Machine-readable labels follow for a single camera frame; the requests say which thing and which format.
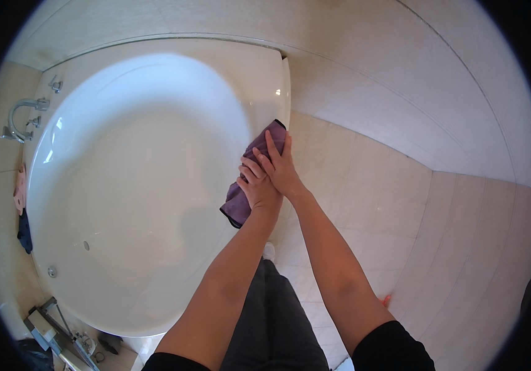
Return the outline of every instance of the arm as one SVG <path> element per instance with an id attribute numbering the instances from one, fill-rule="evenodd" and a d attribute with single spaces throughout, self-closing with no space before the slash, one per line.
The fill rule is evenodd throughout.
<path id="1" fill-rule="evenodd" d="M 258 153 L 257 158 L 276 189 L 296 210 L 323 302 L 352 355 L 366 335 L 395 319 L 373 293 L 344 238 L 300 182 L 292 163 L 292 138 L 286 133 L 282 156 L 276 151 L 269 132 L 265 138 L 271 161 Z"/>
<path id="2" fill-rule="evenodd" d="M 274 229 L 282 196 L 255 162 L 242 158 L 237 178 L 251 214 L 243 227 L 216 256 L 183 315 L 165 334 L 156 352 L 194 360 L 211 370 L 220 368 L 263 246 Z"/>

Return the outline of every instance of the hand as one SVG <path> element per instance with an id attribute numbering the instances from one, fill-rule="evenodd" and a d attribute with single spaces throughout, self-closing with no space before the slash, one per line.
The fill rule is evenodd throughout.
<path id="1" fill-rule="evenodd" d="M 243 163 L 239 166 L 240 173 L 247 181 L 238 177 L 236 183 L 247 196 L 251 210 L 263 208 L 277 217 L 282 206 L 282 195 L 256 162 L 246 157 L 241 157 L 240 161 Z"/>
<path id="2" fill-rule="evenodd" d="M 265 142 L 267 143 L 267 150 L 271 161 L 255 147 L 253 148 L 253 153 L 259 163 L 261 163 L 265 172 L 271 178 L 276 189 L 292 202 L 292 199 L 295 196 L 306 190 L 305 186 L 300 181 L 299 174 L 296 173 L 294 163 L 292 162 L 292 137 L 286 132 L 282 155 L 280 155 L 276 149 L 269 130 L 265 131 Z"/>

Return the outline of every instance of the left hand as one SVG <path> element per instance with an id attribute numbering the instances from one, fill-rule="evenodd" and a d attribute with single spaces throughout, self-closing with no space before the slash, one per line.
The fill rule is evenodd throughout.
<path id="1" fill-rule="evenodd" d="M 240 161 L 243 163 L 239 166 L 240 173 L 247 181 L 238 177 L 236 183 L 247 196 L 251 210 L 264 208 L 277 217 L 282 206 L 282 194 L 278 192 L 268 174 L 256 162 L 246 157 L 241 157 Z"/>

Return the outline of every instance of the overflow drain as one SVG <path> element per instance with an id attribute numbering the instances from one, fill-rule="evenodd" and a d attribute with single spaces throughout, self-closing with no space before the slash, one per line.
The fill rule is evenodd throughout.
<path id="1" fill-rule="evenodd" d="M 57 277 L 57 268 L 55 268 L 54 265 L 52 265 L 51 267 L 49 267 L 49 269 L 47 270 L 47 273 L 49 273 L 49 277 Z"/>

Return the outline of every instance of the black sleeve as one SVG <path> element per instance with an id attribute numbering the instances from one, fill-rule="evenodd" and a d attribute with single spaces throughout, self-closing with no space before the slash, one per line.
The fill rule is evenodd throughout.
<path id="1" fill-rule="evenodd" d="M 158 370 L 210 371 L 208 367 L 185 357 L 171 353 L 154 353 L 150 356 L 142 371 Z"/>
<path id="2" fill-rule="evenodd" d="M 414 340 L 401 323 L 383 323 L 358 344 L 352 355 L 358 370 L 434 370 L 424 345 Z"/>

